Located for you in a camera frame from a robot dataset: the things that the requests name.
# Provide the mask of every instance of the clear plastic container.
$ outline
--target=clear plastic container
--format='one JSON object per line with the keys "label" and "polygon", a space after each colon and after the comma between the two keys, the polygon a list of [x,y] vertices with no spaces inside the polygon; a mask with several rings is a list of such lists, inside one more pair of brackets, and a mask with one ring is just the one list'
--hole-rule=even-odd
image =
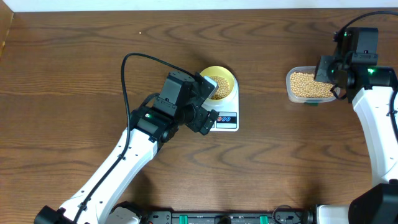
{"label": "clear plastic container", "polygon": [[[335,100],[334,96],[328,98],[306,98],[294,95],[292,85],[290,84],[290,76],[295,72],[302,72],[308,74],[315,74],[315,66],[295,67],[286,76],[286,89],[291,102],[294,103],[326,103]],[[340,88],[335,89],[337,95],[340,93]]]}

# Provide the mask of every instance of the white scale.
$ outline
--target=white scale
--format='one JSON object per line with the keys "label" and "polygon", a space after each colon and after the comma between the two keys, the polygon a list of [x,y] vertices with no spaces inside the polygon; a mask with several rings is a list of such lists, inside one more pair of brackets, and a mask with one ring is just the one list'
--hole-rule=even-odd
{"label": "white scale", "polygon": [[239,129],[239,86],[233,74],[226,68],[212,66],[201,73],[204,77],[219,76],[227,79],[229,86],[233,86],[226,98],[221,100],[207,99],[202,107],[220,113],[210,131],[237,131]]}

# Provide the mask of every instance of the wood grain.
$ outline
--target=wood grain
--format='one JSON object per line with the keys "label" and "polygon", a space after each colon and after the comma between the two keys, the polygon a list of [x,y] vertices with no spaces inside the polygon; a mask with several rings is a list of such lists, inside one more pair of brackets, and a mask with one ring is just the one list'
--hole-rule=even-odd
{"label": "wood grain", "polygon": [[[370,9],[55,12],[15,15],[0,66],[0,222],[32,223],[71,197],[117,143],[126,119],[120,65],[143,52],[201,71],[222,65],[240,87],[240,130],[182,127],[121,200],[174,210],[272,210],[350,203],[371,187],[352,105],[291,103],[287,72],[332,54],[332,33]],[[397,18],[380,30],[380,65],[398,67]],[[169,68],[126,65],[131,108]]]}
{"label": "wood grain", "polygon": [[0,0],[0,58],[1,53],[6,45],[6,38],[11,26],[14,13],[8,8],[6,3]]}

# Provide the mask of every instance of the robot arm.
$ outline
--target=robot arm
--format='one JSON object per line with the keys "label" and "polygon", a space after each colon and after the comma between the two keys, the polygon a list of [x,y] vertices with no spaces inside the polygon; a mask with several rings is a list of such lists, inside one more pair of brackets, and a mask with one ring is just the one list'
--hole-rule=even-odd
{"label": "robot arm", "polygon": [[391,87],[362,88],[353,100],[371,158],[373,187],[398,179],[398,143],[389,114],[392,92]]}
{"label": "robot arm", "polygon": [[314,211],[314,223],[397,221],[398,143],[394,130],[396,107],[392,105],[397,105],[394,102],[398,81],[394,69],[376,66],[377,39],[376,28],[344,29],[335,37],[334,55],[323,55],[317,66],[315,80],[344,88],[345,96],[338,98],[347,98],[353,104],[368,146],[373,188],[349,206],[318,206]]}
{"label": "robot arm", "polygon": [[[218,112],[207,111],[201,106],[217,88],[216,82],[199,73],[192,76],[180,71],[170,72],[161,93],[148,96],[138,109],[129,114],[129,126],[89,181],[57,211],[45,206],[34,223],[139,223],[140,216],[128,209],[119,207],[111,215],[109,213],[135,175],[174,136],[180,125],[185,124],[202,135],[209,133]],[[154,104],[148,107],[151,99],[155,99]]]}

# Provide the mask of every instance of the soybean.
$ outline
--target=soybean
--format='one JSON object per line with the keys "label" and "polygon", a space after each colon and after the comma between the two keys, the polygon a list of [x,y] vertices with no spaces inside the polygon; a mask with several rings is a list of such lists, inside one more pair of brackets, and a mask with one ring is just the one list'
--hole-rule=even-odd
{"label": "soybean", "polygon": [[213,76],[210,78],[212,80],[214,80],[215,82],[217,82],[217,84],[218,84],[218,90],[213,95],[213,97],[211,97],[211,99],[212,100],[220,100],[220,99],[226,98],[229,94],[228,81],[225,78],[219,77],[219,76]]}
{"label": "soybean", "polygon": [[333,94],[330,89],[333,87],[329,83],[316,82],[314,74],[294,72],[290,76],[290,85],[294,95],[306,98],[328,98]]}

